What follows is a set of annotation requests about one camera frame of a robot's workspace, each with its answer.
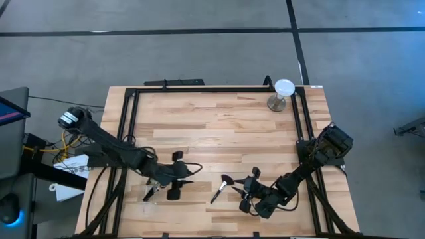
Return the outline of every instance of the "black cable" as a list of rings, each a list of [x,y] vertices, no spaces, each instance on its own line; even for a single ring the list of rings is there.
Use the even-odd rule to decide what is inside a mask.
[[[137,139],[134,137],[134,135],[126,135],[126,136],[124,136],[123,138],[122,138],[122,140],[121,141],[125,141],[127,138],[130,138],[130,143],[131,143],[131,145],[132,146],[134,146],[135,145],[135,142],[137,141]]]
[[[60,103],[65,103],[65,104],[73,104],[76,106],[88,106],[88,107],[93,107],[93,108],[105,108],[105,106],[93,106],[93,105],[88,105],[88,104],[80,104],[80,103],[75,103],[75,102],[68,102],[65,100],[57,100],[57,99],[52,99],[52,98],[46,98],[46,97],[39,97],[39,96],[28,96],[29,98],[34,98],[34,99],[40,99],[40,100],[52,100],[55,102],[60,102]]]
[[[77,139],[78,139],[78,135],[73,134],[71,138],[69,138],[68,143],[65,145],[65,147],[68,146],[70,148],[75,148],[75,146],[72,146],[71,143],[76,141]]]
[[[62,169],[73,169],[74,171],[80,171],[82,169],[83,171],[90,172],[90,170],[88,169],[87,166],[77,166],[77,167],[66,168],[66,167],[63,167],[62,165],[57,165],[56,167],[60,167],[59,168],[60,170],[62,170]]]
[[[277,209],[280,209],[280,210],[283,210],[283,211],[286,211],[286,212],[293,212],[293,211],[295,211],[298,208],[298,204],[299,204],[299,192],[298,192],[298,189],[297,189],[297,202],[296,202],[294,208],[286,209],[286,208],[282,208],[280,206],[276,206],[276,208]]]
[[[92,109],[90,109],[89,107],[87,107],[87,110],[89,111],[89,112],[91,112],[92,114],[95,114],[95,113],[99,113],[99,112],[103,112],[104,110],[92,110]]]
[[[123,173],[120,175],[120,179],[118,179],[118,183],[113,189],[111,195],[108,197],[98,214],[95,216],[94,220],[87,226],[84,231],[80,233],[80,235],[93,235],[97,227],[99,227],[100,221],[108,213],[110,207],[112,206],[112,203],[114,203],[115,199],[117,198],[118,193],[126,186],[126,177],[124,176],[125,175]]]
[[[191,175],[195,175],[199,171],[201,171],[204,167],[200,163],[185,163],[186,165],[196,165],[199,166],[199,169],[197,169],[195,172],[193,172]]]
[[[46,140],[46,139],[44,139],[44,141],[47,142],[46,147],[54,147],[56,144],[62,142],[61,139],[59,139],[58,141],[56,141],[54,143],[52,143],[52,142],[50,142],[49,140]]]
[[[257,208],[255,207],[254,203],[252,203],[252,199],[254,199],[254,197],[251,197],[250,204],[252,205],[252,207],[254,208],[254,210],[255,210],[255,211],[257,211]],[[248,211],[248,213],[249,213],[251,216],[259,216],[259,215],[260,215],[260,214],[258,214],[258,213],[257,213],[257,214],[252,213],[252,212],[251,212],[251,210],[249,210],[249,211]]]
[[[78,139],[78,141],[83,144],[83,145],[91,145],[92,141],[89,138],[86,138],[84,141],[81,141],[81,138]]]
[[[86,228],[88,227],[88,212],[90,212],[90,203],[92,202],[92,197],[93,197],[93,194],[94,194],[94,189],[95,189],[95,188],[96,188],[96,186],[98,185],[98,183],[99,183],[99,179],[100,179],[100,177],[102,176],[102,174],[104,174],[104,171],[105,171],[105,170],[106,170],[106,167],[104,167],[104,168],[100,171],[98,178],[94,181],[94,185],[93,185],[92,192],[90,193],[90,197],[88,198],[88,202],[87,202],[87,209],[86,209]]]
[[[76,129],[76,128],[69,129],[69,130],[80,131],[79,129]],[[97,131],[93,131],[93,133],[97,134],[98,136],[102,136]],[[111,142],[108,139],[105,139],[105,140],[108,141],[108,143],[110,143],[114,147],[117,147],[119,149],[128,150],[128,151],[142,150],[146,155],[150,156],[154,161],[158,161],[158,156],[156,155],[156,152],[155,152],[155,150],[152,147],[124,147],[124,146],[121,146],[121,145],[116,145],[114,142]],[[152,153],[152,152],[150,152],[149,150],[146,150],[146,149],[152,149],[154,151],[154,153]]]

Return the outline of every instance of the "blue light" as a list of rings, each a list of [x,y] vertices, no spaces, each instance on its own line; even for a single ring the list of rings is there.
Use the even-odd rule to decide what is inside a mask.
[[[19,211],[19,216],[18,219],[16,219],[16,221],[10,223],[10,224],[5,224],[5,226],[7,228],[14,228],[17,227],[18,225],[20,225],[22,222],[24,221],[24,211]]]

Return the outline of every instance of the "black paintbrush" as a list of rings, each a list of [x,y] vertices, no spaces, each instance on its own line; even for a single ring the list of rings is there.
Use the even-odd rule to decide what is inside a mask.
[[[217,190],[217,193],[215,193],[214,197],[211,199],[210,204],[212,204],[215,199],[218,197],[218,195],[221,193],[221,191],[225,188],[226,185],[233,185],[234,181],[229,175],[221,175],[221,179],[223,180],[223,183],[221,184],[220,188]]]

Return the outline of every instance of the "black metal frame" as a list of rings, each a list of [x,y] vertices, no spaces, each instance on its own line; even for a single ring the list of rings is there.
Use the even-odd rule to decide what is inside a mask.
[[[132,109],[131,109],[131,117],[130,117],[130,121],[129,121],[128,135],[132,135],[133,132],[134,132],[135,121],[136,121],[136,116],[137,116],[137,107],[138,107],[138,104],[139,104],[139,95],[142,94],[142,93],[274,92],[273,82],[272,82],[272,80],[269,76],[267,76],[264,79],[263,86],[254,86],[254,87],[249,87],[249,86],[245,86],[245,87],[244,86],[241,86],[241,87],[205,87],[205,86],[203,86],[203,87],[202,86],[201,87],[184,87],[184,86],[168,86],[166,80],[164,80],[163,82],[164,83],[163,83],[162,87],[156,87],[156,88],[126,88],[126,92],[125,92],[125,96],[124,96],[124,102],[123,102],[123,108],[122,108],[122,112],[121,112],[120,124],[118,126],[118,134],[117,134],[118,139],[122,139],[122,136],[123,136],[124,124],[125,124],[124,122],[125,122],[127,111],[128,111],[129,99],[130,99],[131,96],[134,97],[134,101],[133,101],[133,106],[132,106]],[[308,106],[307,106],[307,100],[306,100],[306,97],[305,97],[304,87],[303,86],[297,86],[296,92],[301,98],[301,103],[302,103],[302,106],[303,106],[305,121],[306,121],[306,124],[307,124],[307,131],[309,132],[309,138],[312,139],[314,137],[313,136],[313,128],[311,126],[311,119],[310,119],[310,116],[309,116],[309,111],[308,111]],[[298,139],[299,139],[299,141],[303,141],[304,140],[303,131],[302,131],[302,126],[301,126],[301,120],[299,118],[296,95],[293,94],[291,96],[291,99],[292,99],[291,100],[292,101],[292,108],[294,109],[294,118],[295,118],[295,123],[296,123]],[[124,173],[125,174],[124,176],[126,177],[127,169],[123,168],[122,173]],[[112,167],[111,172],[110,172],[110,178],[109,178],[109,181],[108,181],[106,199],[108,199],[110,197],[110,194],[111,194],[112,189],[114,187],[115,178],[116,178],[116,167]],[[321,172],[317,174],[317,179],[318,179],[318,182],[319,182],[319,189],[323,193],[323,196],[327,200],[326,188],[325,188],[324,181],[323,181],[323,174]],[[312,213],[312,217],[313,217],[313,223],[314,223],[314,227],[315,227],[315,233],[316,233],[316,235],[320,235],[322,233],[322,231],[321,231],[321,225],[320,225],[320,220],[319,220],[319,214],[318,214],[318,211],[317,211],[317,203],[316,203],[316,200],[315,200],[315,196],[310,189],[308,190],[308,193],[309,193],[309,201],[310,201],[310,205],[311,205],[311,213]],[[101,222],[101,226],[102,225],[104,225],[104,226],[102,226],[101,230],[99,231],[100,235],[102,235],[102,234],[111,235],[111,236],[118,235],[118,226],[119,226],[120,218],[121,218],[123,198],[124,198],[124,188],[120,191],[120,193],[118,195],[115,214],[114,214],[114,222],[113,222],[112,233],[106,234],[107,218],[105,216],[105,218]],[[328,232],[334,233],[332,221],[330,220],[330,218],[327,215],[326,215],[326,217],[327,217]]]
[[[41,163],[44,154],[41,149],[45,149],[46,147],[45,140],[29,133],[28,136],[26,136],[25,147],[35,150],[23,150],[19,175],[32,173],[38,179],[52,181],[60,185],[80,190],[86,188],[86,178]]]

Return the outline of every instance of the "computer monitor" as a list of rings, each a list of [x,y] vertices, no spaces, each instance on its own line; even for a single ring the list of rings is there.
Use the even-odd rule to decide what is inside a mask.
[[[31,114],[14,103],[0,97],[0,126],[23,120]]]

